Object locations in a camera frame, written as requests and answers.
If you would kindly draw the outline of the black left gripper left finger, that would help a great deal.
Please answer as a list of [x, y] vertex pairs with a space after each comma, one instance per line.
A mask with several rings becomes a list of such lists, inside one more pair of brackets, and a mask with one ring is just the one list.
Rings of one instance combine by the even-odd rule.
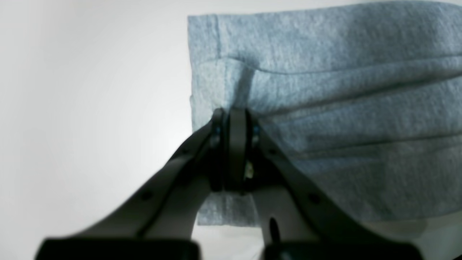
[[166, 165], [114, 212], [75, 235], [47, 238], [37, 260], [200, 260], [191, 240], [195, 218], [211, 191], [224, 133], [223, 109], [193, 133]]

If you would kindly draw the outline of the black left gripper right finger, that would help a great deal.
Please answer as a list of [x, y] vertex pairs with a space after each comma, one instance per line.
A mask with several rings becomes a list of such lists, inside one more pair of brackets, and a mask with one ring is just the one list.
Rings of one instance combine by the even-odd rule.
[[227, 190], [252, 196], [263, 260], [422, 260], [408, 242], [365, 228], [304, 176], [252, 115], [227, 116]]

